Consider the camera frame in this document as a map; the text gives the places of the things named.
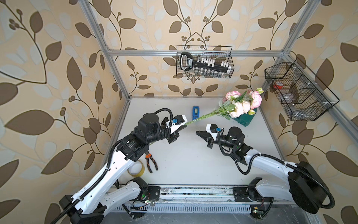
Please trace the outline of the blue tape dispenser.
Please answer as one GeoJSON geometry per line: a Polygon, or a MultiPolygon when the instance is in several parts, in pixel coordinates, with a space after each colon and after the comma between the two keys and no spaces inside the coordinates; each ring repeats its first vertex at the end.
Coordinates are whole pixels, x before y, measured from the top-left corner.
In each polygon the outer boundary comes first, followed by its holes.
{"type": "Polygon", "coordinates": [[[196,120],[200,117],[200,108],[198,106],[193,107],[192,120],[196,120]]]}

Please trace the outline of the pink flower bouquet green stems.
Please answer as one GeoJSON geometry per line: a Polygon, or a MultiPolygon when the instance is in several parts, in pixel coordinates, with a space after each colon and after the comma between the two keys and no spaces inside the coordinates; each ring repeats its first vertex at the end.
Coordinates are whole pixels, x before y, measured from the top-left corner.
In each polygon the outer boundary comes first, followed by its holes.
{"type": "Polygon", "coordinates": [[[231,91],[226,94],[224,99],[219,102],[219,107],[213,110],[211,113],[200,116],[193,121],[187,122],[186,125],[193,124],[195,122],[213,117],[221,116],[225,119],[239,118],[243,115],[253,116],[256,114],[255,109],[262,103],[262,94],[264,90],[257,88],[256,90],[248,90],[244,93],[238,91],[231,91]]]}

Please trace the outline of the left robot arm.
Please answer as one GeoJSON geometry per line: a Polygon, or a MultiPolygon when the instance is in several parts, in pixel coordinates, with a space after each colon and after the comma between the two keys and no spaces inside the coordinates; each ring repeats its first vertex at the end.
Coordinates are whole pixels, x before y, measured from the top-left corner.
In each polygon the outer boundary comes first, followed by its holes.
{"type": "Polygon", "coordinates": [[[111,193],[109,189],[142,155],[149,152],[150,144],[163,139],[169,143],[176,141],[186,123],[186,116],[173,116],[168,108],[144,114],[130,134],[114,143],[100,171],[77,193],[60,200],[63,211],[52,223],[67,215],[73,224],[99,224],[118,206],[141,198],[148,185],[140,177],[111,193]]]}

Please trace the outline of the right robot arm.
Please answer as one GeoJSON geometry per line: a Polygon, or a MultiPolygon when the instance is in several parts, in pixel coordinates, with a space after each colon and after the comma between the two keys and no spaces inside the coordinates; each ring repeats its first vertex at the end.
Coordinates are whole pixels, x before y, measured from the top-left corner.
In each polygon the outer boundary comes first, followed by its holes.
{"type": "Polygon", "coordinates": [[[263,154],[244,143],[245,135],[238,127],[231,127],[227,134],[216,125],[208,125],[205,131],[197,131],[208,148],[219,146],[224,156],[231,158],[242,175],[248,175],[252,168],[258,168],[281,179],[274,183],[254,178],[246,189],[234,188],[236,201],[282,199],[294,202],[304,211],[316,214],[320,208],[332,209],[335,199],[322,178],[307,162],[293,163],[263,154]]]}

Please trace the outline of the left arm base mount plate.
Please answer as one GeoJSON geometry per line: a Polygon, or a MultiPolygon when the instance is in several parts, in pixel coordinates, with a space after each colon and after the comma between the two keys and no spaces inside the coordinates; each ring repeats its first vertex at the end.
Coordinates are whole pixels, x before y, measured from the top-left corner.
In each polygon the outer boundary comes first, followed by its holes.
{"type": "Polygon", "coordinates": [[[151,201],[158,201],[160,197],[160,190],[159,186],[149,186],[145,187],[141,190],[140,194],[137,198],[133,201],[142,201],[142,202],[151,202],[151,201]]]}

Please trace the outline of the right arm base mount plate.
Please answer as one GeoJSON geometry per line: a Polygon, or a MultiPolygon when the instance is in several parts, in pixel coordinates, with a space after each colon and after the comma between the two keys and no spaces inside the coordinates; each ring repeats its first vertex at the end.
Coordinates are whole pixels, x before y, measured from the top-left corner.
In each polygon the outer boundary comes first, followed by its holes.
{"type": "Polygon", "coordinates": [[[233,195],[235,202],[240,203],[268,203],[271,202],[270,197],[260,196],[254,189],[246,187],[233,187],[233,195]]]}

